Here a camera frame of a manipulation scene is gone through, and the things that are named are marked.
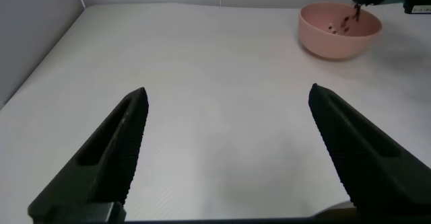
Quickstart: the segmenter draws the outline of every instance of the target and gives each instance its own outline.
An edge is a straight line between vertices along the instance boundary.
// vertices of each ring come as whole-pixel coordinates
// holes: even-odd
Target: bowl
[[[301,43],[327,59],[347,59],[364,52],[382,30],[382,23],[363,9],[357,21],[355,12],[351,5],[342,3],[320,2],[303,7],[299,15]]]

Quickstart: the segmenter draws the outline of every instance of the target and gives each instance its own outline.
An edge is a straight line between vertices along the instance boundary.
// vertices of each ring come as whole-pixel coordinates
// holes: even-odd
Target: white tabletop
[[[0,222],[26,209],[108,113],[150,113],[128,220],[309,216],[349,197],[308,108],[313,83],[431,166],[431,17],[367,8],[383,32],[344,62],[310,56],[299,9],[99,5],[0,111]]]

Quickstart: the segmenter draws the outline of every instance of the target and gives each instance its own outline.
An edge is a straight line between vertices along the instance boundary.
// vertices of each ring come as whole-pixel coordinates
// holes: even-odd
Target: white table
[[[30,202],[141,86],[128,220],[300,217],[347,200],[308,108],[313,83],[431,166],[431,17],[367,9],[384,30],[345,62],[301,49],[298,9],[86,9],[0,111],[0,222],[30,223]]]

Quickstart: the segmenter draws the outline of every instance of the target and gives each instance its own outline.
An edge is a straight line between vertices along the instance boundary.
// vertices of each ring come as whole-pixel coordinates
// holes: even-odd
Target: pink bowl
[[[353,7],[346,4],[307,5],[299,15],[299,39],[309,51],[328,59],[346,59],[364,52],[382,30],[382,23],[364,10],[358,22],[352,19],[354,14]],[[350,17],[347,26],[341,27],[346,17]]]

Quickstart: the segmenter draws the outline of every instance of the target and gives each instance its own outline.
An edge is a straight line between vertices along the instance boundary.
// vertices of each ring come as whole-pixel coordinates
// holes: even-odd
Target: bowl rim
[[[380,33],[380,32],[382,31],[382,28],[383,28],[382,22],[381,22],[381,21],[380,21],[380,20],[379,20],[375,15],[373,15],[371,12],[366,11],[365,9],[362,9],[362,8],[361,8],[361,13],[368,13],[368,14],[370,14],[374,19],[376,19],[376,20],[377,20],[377,22],[378,22],[378,23],[379,23],[379,25],[380,25],[380,28],[378,29],[378,31],[377,31],[377,32],[375,32],[375,33],[373,33],[373,34],[370,34],[370,35],[366,35],[366,36],[345,36],[345,35],[338,35],[338,34],[332,34],[332,33],[329,33],[329,32],[327,32],[327,31],[324,31],[324,30],[322,30],[322,29],[320,29],[320,28],[318,28],[318,27],[316,27],[316,26],[314,26],[314,25],[312,25],[312,24],[308,23],[308,22],[307,22],[307,21],[302,17],[302,11],[303,11],[306,7],[308,7],[308,6],[310,6],[310,5],[314,5],[314,4],[347,5],[347,6],[349,6],[349,7],[351,7],[351,5],[349,5],[349,4],[347,4],[347,3],[324,2],[324,1],[322,1],[322,2],[309,3],[308,5],[305,5],[304,7],[302,7],[302,8],[301,8],[301,10],[300,10],[300,12],[299,12],[299,17],[300,17],[300,19],[301,19],[305,24],[309,25],[311,28],[314,28],[314,29],[316,29],[316,30],[318,30],[318,31],[320,31],[320,32],[326,33],[326,34],[331,35],[331,36],[345,37],[345,38],[351,38],[351,39],[355,39],[355,40],[357,40],[357,39],[363,39],[363,38],[368,38],[368,37],[376,36],[378,33]]]

